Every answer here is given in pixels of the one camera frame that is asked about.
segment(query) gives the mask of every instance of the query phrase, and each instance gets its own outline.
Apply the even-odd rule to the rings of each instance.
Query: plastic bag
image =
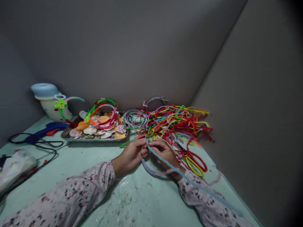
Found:
[[[0,194],[11,186],[24,172],[36,166],[36,158],[28,151],[19,150],[7,158],[0,174]]]

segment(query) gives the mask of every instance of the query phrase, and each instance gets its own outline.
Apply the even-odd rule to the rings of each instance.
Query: person's right hand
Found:
[[[182,173],[185,173],[185,168],[180,165],[178,162],[175,153],[170,149],[170,147],[161,140],[154,140],[148,144],[154,152],[156,152],[159,156],[161,156],[164,160],[168,161],[173,167],[179,169]],[[170,167],[163,161],[160,160],[161,165],[166,169],[170,169]],[[182,176],[177,172],[172,172],[171,175],[177,180],[180,181]]]

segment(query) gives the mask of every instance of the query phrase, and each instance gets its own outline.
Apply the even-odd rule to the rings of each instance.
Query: table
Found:
[[[45,116],[25,132],[35,133],[45,128],[49,122],[50,119]],[[61,132],[57,132],[53,137],[44,139],[63,141],[60,134]],[[115,158],[123,151],[119,149],[120,145],[121,143],[116,142],[71,143],[61,148],[58,150],[59,156],[56,159],[7,196],[0,207],[0,221],[67,177],[88,169],[98,162]],[[45,151],[32,145],[9,143],[1,149],[1,155],[11,155],[16,149],[27,150],[37,159],[46,154]],[[205,179],[208,182],[216,179],[217,169],[205,150],[198,146],[190,146],[190,149],[197,153],[208,166],[209,171],[205,173]],[[39,164],[42,165],[44,160],[50,157],[51,155],[43,158]],[[151,159],[147,161],[147,164],[154,170],[163,171]],[[261,226],[224,177],[212,188],[222,193],[235,207],[242,210],[243,216],[250,223],[256,227]],[[195,209],[186,206],[180,197],[177,184],[170,176],[151,176],[140,164],[110,188],[102,204],[83,221],[82,226],[184,227],[189,224],[202,226]]]

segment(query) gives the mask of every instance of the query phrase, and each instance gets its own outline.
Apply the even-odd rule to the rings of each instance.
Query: hot glue gun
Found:
[[[67,127],[68,127],[68,124],[54,123],[54,122],[48,123],[46,125],[45,129],[42,129],[42,130],[28,136],[23,142],[29,143],[29,144],[34,144],[39,140],[38,137],[42,138],[46,135],[52,136],[56,131],[64,130]]]

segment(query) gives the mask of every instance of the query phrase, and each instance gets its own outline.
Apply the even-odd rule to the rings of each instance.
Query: floral sleeve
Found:
[[[193,172],[186,170],[185,175],[201,187],[208,187],[206,183]],[[227,208],[225,205],[211,197],[208,193],[199,190],[190,184],[185,178],[179,182],[179,191],[184,202],[189,206],[194,206],[200,216],[201,222],[206,227],[244,227],[253,226],[243,217]],[[215,190],[208,188],[216,195],[224,197]]]
[[[77,226],[116,181],[111,161],[96,164],[39,196],[32,204],[7,217],[1,226]]]

